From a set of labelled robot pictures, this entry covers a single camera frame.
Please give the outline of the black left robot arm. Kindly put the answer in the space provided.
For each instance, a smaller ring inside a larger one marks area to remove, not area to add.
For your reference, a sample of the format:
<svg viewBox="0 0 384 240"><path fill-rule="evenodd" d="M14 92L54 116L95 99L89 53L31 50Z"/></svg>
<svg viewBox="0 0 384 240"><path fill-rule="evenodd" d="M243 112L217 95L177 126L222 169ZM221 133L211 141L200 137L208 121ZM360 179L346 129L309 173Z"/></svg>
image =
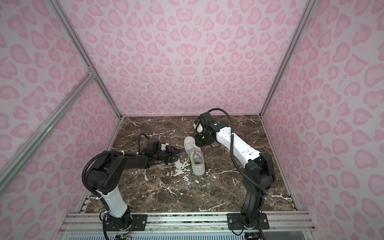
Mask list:
<svg viewBox="0 0 384 240"><path fill-rule="evenodd" d="M178 160L181 149L148 139L146 148L136 153L104 151L93 157L84 167L84 187L101 200L107 213L105 223L127 229L132 224L131 211L123 200L119 182L124 170L148 169L161 163L171 164Z"/></svg>

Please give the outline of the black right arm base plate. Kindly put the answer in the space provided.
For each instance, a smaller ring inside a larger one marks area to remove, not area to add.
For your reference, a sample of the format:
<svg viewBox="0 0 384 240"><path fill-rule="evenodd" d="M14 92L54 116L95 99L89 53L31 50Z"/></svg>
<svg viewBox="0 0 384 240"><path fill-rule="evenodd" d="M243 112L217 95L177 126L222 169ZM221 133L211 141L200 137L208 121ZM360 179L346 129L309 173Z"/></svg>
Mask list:
<svg viewBox="0 0 384 240"><path fill-rule="evenodd" d="M261 227L262 230L269 230L269 220L265 213L258 213L253 217L247 217L242 213L226 214L229 230L257 230Z"/></svg>

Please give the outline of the white sneaker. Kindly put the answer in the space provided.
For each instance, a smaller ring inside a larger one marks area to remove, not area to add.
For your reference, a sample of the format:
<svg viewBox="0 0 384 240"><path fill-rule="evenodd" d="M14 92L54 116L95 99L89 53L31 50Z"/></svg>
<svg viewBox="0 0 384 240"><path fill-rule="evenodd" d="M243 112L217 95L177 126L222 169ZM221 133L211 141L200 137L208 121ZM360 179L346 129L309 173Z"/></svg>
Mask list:
<svg viewBox="0 0 384 240"><path fill-rule="evenodd" d="M205 173L204 155L200 147L195 143L195 139L188 136L184 139L184 148L191 162L192 171L196 176L201 176Z"/></svg>

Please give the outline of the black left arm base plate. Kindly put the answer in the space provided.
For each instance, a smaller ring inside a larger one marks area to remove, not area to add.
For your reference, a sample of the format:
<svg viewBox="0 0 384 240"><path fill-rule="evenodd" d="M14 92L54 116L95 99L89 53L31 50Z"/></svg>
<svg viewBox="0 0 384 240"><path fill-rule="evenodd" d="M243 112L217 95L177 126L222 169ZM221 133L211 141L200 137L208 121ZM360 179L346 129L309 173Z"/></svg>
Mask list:
<svg viewBox="0 0 384 240"><path fill-rule="evenodd" d="M147 224L147 215L125 214L121 218L105 214L103 230L107 232L144 231Z"/></svg>

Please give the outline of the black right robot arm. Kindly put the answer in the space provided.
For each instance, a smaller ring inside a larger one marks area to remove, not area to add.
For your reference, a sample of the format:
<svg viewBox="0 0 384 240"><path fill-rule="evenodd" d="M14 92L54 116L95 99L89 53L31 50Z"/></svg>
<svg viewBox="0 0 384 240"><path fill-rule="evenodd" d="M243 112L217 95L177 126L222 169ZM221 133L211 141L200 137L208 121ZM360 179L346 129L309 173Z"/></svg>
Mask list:
<svg viewBox="0 0 384 240"><path fill-rule="evenodd" d="M275 182L272 156L255 150L234 131L234 122L223 109L211 109L195 120L195 142L198 147L210 146L217 142L230 151L232 163L243 176L246 197L241 212L228 215L230 230L270 228L267 215L262 212Z"/></svg>

